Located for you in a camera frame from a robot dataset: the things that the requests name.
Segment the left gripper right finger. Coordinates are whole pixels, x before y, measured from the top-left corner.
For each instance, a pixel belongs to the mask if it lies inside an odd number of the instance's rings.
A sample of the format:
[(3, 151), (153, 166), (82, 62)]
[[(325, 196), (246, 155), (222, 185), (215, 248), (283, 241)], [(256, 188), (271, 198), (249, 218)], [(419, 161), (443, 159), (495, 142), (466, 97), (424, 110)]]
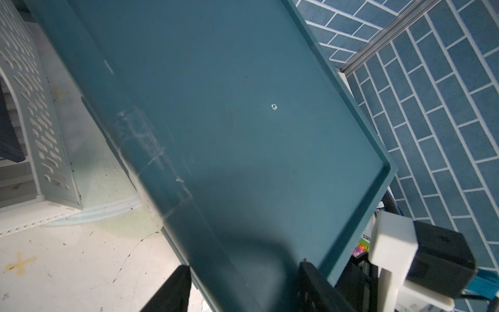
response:
[(300, 263), (298, 285), (302, 311), (354, 311), (346, 299), (310, 262)]

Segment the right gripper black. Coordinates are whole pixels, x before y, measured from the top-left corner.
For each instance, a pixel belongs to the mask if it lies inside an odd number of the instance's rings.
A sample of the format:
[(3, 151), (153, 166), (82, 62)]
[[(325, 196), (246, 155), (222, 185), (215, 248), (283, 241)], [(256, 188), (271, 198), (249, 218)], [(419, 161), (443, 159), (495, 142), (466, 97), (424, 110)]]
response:
[(369, 254), (351, 256), (336, 289), (356, 311), (378, 311), (378, 267), (371, 264)]

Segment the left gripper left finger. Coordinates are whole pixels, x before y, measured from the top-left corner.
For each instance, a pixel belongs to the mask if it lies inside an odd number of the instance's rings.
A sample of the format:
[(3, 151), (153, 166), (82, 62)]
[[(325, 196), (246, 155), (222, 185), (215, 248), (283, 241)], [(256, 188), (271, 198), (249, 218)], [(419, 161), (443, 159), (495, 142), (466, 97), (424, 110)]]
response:
[(180, 265), (141, 312), (187, 312), (191, 287), (191, 268), (188, 265)]

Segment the green seed bag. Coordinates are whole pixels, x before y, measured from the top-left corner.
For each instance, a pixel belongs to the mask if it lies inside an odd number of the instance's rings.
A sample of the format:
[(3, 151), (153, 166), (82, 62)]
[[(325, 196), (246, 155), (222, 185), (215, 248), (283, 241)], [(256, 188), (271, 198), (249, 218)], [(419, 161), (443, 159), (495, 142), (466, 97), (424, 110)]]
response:
[(361, 235), (361, 239), (359, 240), (359, 243), (357, 244), (356, 248), (354, 249), (352, 256), (357, 257), (357, 256), (362, 255), (363, 253), (369, 252), (372, 230), (373, 230), (374, 225), (376, 223), (377, 215), (380, 211), (384, 211), (384, 210), (385, 210), (385, 206), (384, 206), (384, 203), (381, 201), (378, 204), (374, 214), (371, 216), (368, 224), (366, 225), (366, 228), (363, 231), (363, 233)]

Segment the teal drawer cabinet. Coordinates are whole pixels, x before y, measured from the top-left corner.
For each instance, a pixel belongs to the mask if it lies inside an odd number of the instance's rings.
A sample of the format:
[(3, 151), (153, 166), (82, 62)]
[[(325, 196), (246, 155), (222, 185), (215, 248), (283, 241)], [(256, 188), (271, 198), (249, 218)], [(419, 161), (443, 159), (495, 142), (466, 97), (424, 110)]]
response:
[(292, 1), (28, 1), (216, 311), (335, 283), (397, 171)]

